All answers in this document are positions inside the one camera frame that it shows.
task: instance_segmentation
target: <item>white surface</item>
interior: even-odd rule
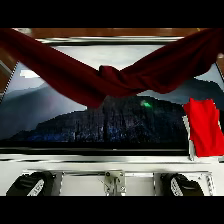
[[[210,171],[216,188],[216,194],[224,196],[224,164],[125,164],[125,163],[33,163],[33,162],[0,162],[0,195],[5,195],[12,183],[26,169],[55,169],[75,171],[105,171],[121,169],[124,171],[142,172],[190,172]]]

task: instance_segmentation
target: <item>bright red cloth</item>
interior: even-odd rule
[[[224,136],[218,125],[219,110],[213,100],[190,102],[184,105],[190,125],[190,140],[198,157],[224,155]]]
[[[0,28],[0,47],[36,72],[61,94],[89,107],[104,98],[151,89],[168,93],[210,69],[224,53],[224,28],[206,29],[172,42],[121,71],[99,71],[13,29]]]

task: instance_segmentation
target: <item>metal bracket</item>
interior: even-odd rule
[[[105,172],[104,191],[107,196],[125,196],[125,172],[123,170]]]

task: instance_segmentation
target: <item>red fabric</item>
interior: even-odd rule
[[[219,110],[213,100],[190,102],[184,105],[190,125],[190,140],[198,157],[224,155],[224,136],[218,125]]]
[[[121,71],[99,71],[13,29],[0,28],[0,47],[36,72],[61,94],[89,107],[104,98],[152,89],[168,93],[201,75],[224,53],[224,29],[212,28],[172,42]]]

